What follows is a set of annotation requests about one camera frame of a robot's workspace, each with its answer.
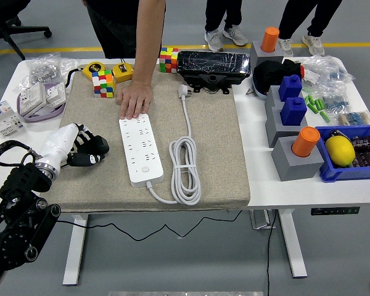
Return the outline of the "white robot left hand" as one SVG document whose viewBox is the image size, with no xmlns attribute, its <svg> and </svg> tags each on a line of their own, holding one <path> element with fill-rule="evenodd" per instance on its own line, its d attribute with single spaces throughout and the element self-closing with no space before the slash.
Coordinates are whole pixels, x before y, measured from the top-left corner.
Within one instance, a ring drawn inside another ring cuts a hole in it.
<svg viewBox="0 0 370 296">
<path fill-rule="evenodd" d="M 104 159 L 108 151 L 106 139 L 93 135 L 84 125 L 71 123 L 48 134 L 36 166 L 55 173 L 62 165 L 90 167 Z"/>
</svg>

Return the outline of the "person's left hand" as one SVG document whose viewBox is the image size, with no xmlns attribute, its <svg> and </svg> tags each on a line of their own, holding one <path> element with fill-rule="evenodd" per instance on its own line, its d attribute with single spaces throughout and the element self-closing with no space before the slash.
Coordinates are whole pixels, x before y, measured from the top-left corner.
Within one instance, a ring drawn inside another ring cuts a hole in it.
<svg viewBox="0 0 370 296">
<path fill-rule="evenodd" d="M 121 120 L 138 118 L 147 113 L 152 101 L 151 85 L 133 81 L 118 91 L 116 103 L 120 105 Z"/>
</svg>

